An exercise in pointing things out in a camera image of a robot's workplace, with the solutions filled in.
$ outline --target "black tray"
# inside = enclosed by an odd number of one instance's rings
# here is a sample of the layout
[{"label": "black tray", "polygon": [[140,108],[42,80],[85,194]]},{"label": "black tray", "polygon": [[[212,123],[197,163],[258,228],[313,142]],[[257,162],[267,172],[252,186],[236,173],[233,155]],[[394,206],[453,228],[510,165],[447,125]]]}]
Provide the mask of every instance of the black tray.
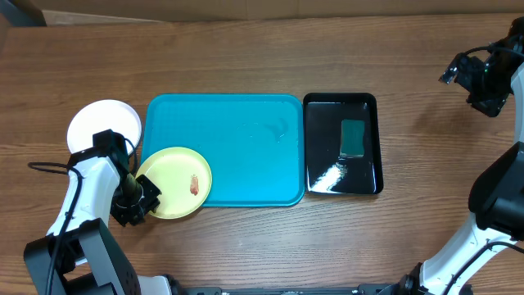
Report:
[{"label": "black tray", "polygon": [[306,184],[312,193],[376,194],[384,187],[377,100],[369,93],[304,98]]}]

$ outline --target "blue rectangular tray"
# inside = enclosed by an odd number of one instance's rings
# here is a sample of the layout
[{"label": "blue rectangular tray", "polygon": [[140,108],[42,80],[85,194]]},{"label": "blue rectangular tray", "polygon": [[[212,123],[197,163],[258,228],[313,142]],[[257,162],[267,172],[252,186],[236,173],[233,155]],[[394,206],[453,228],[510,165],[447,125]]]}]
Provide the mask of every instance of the blue rectangular tray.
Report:
[{"label": "blue rectangular tray", "polygon": [[303,111],[291,95],[160,95],[147,109],[142,163],[171,147],[208,161],[204,207],[283,207],[304,196]]}]

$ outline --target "small pink food item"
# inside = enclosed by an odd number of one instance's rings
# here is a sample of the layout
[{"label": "small pink food item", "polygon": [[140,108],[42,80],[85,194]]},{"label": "small pink food item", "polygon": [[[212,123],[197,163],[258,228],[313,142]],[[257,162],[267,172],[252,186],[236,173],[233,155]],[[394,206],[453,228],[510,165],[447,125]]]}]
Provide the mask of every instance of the small pink food item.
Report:
[{"label": "small pink food item", "polygon": [[198,177],[196,175],[191,176],[191,185],[189,186],[189,192],[195,196],[198,194]]}]

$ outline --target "wooden tabletop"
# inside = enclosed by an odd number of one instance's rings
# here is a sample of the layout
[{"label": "wooden tabletop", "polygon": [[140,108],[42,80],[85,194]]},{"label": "wooden tabletop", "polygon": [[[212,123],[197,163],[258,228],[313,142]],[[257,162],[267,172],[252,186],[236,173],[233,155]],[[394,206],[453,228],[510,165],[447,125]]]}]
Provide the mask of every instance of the wooden tabletop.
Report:
[{"label": "wooden tabletop", "polygon": [[[10,29],[0,59],[0,293],[35,293],[22,252],[66,195],[66,177],[26,163],[67,162],[68,124],[90,102],[127,102],[145,121],[161,93],[370,92],[385,187],[377,197],[306,194],[289,208],[148,216],[136,227],[111,220],[137,273],[224,288],[398,281],[451,238],[473,181],[512,145],[512,99],[488,118],[466,104],[464,89],[437,79],[458,52],[505,37],[516,17]],[[497,256],[471,280],[476,294],[521,293],[523,262],[511,251]]]}]

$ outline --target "yellow plate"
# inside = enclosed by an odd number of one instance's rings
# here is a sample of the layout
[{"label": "yellow plate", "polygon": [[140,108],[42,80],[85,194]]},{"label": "yellow plate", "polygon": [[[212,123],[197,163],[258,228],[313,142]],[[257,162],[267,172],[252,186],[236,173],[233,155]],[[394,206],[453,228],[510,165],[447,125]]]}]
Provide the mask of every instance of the yellow plate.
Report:
[{"label": "yellow plate", "polygon": [[160,205],[151,215],[174,219],[194,212],[211,190],[211,168],[198,152],[169,147],[154,153],[138,169],[161,191]]}]

